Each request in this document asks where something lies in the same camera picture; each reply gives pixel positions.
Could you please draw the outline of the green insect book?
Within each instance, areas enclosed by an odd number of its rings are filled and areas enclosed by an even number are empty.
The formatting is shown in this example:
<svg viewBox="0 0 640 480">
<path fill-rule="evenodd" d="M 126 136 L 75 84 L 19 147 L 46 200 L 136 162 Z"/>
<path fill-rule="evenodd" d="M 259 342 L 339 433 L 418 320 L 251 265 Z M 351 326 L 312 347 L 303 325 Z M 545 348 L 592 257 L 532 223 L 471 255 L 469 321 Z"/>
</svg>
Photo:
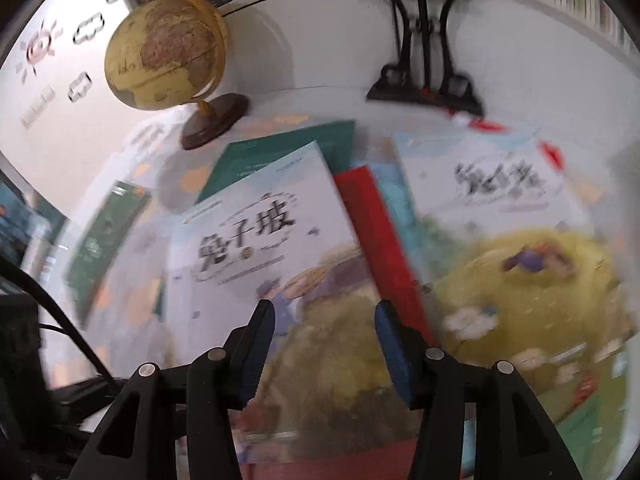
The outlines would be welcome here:
<svg viewBox="0 0 640 480">
<path fill-rule="evenodd" d="M 91 220 L 65 275 L 81 327 L 87 324 L 94 298 L 120 245 L 150 199 L 145 188 L 116 181 Z"/>
</svg>

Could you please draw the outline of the white rabbit hill book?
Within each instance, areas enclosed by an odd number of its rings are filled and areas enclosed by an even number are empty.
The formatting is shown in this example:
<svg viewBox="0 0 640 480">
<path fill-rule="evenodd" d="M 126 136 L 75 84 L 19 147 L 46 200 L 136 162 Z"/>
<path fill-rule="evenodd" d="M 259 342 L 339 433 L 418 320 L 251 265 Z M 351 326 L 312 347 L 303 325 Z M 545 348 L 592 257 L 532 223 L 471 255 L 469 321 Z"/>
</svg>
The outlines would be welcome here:
<svg viewBox="0 0 640 480">
<path fill-rule="evenodd" d="M 256 394 L 232 420 L 242 463 L 356 454 L 418 432 L 378 344 L 378 288 L 317 144 L 177 219 L 165 297 L 182 362 L 221 346 L 259 301 L 273 304 Z"/>
</svg>

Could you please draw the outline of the round embroidered fan on stand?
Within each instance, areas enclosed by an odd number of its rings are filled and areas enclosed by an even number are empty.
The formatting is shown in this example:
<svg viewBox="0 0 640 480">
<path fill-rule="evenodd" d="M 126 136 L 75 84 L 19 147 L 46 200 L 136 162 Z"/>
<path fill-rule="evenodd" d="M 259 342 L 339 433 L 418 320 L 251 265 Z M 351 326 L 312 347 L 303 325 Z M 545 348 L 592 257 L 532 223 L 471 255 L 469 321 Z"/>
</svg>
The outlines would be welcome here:
<svg viewBox="0 0 640 480">
<path fill-rule="evenodd" d="M 390 0 L 398 59 L 383 65 L 369 101 L 437 107 L 485 116 L 472 78 L 454 67 L 448 21 L 457 0 Z"/>
</svg>

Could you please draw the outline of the yellow antique globe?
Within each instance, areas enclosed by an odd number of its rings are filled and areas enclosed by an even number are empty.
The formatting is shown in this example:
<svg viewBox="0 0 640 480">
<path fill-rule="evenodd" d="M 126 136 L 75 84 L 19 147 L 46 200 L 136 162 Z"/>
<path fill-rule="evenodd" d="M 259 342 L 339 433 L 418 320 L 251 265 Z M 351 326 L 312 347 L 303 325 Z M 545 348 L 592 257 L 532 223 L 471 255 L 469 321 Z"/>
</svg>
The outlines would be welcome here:
<svg viewBox="0 0 640 480">
<path fill-rule="evenodd" d="M 107 45 L 108 88 L 136 110 L 194 104 L 180 144 L 195 150 L 229 131 L 248 111 L 239 93 L 213 96 L 228 54 L 228 30 L 207 0 L 143 0 L 118 25 Z"/>
</svg>

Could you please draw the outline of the red fairy tale book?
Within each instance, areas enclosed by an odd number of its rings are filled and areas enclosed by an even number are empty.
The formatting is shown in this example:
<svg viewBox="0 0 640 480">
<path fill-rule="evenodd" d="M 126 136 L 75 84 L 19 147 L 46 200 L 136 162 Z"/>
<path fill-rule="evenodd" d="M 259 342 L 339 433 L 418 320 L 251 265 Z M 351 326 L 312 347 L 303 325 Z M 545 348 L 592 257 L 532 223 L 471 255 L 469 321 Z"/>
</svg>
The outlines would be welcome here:
<svg viewBox="0 0 640 480">
<path fill-rule="evenodd" d="M 371 171 L 367 167 L 347 170 L 337 174 L 334 181 L 378 293 L 382 299 L 390 300 L 402 324 L 429 342 L 432 334 L 418 294 L 418 282 L 413 278 Z"/>
</svg>

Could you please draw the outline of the dark teal book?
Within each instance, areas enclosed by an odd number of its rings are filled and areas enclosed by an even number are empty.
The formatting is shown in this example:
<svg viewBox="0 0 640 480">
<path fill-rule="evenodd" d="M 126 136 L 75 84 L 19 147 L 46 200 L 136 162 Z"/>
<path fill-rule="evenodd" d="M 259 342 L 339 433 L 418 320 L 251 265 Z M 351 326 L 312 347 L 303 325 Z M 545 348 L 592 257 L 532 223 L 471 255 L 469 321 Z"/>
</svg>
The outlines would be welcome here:
<svg viewBox="0 0 640 480">
<path fill-rule="evenodd" d="M 356 122 L 339 120 L 227 145 L 203 186 L 197 203 L 253 172 L 316 142 L 332 174 L 349 170 Z"/>
</svg>

